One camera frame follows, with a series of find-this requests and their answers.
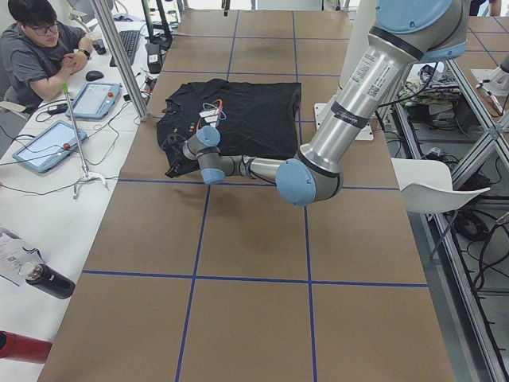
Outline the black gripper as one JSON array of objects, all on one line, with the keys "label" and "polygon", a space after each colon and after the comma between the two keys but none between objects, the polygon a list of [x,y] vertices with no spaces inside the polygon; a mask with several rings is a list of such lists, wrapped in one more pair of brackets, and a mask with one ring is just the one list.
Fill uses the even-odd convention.
[{"label": "black gripper", "polygon": [[199,169],[198,161],[187,158],[176,159],[170,163],[169,169],[165,172],[166,177],[180,177]]}]

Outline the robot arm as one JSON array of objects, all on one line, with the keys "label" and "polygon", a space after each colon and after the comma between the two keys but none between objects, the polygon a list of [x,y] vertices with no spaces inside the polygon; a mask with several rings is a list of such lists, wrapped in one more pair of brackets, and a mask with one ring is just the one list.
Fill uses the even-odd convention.
[{"label": "robot arm", "polygon": [[469,7],[468,1],[376,2],[365,52],[343,89],[330,99],[324,121],[311,141],[301,145],[294,158],[223,156],[218,148],[220,133],[211,126],[177,144],[160,134],[160,147],[176,148],[178,154],[196,163],[207,185],[242,176],[275,184],[280,196],[292,205],[328,200],[343,185],[341,158],[404,69],[463,54]]}]

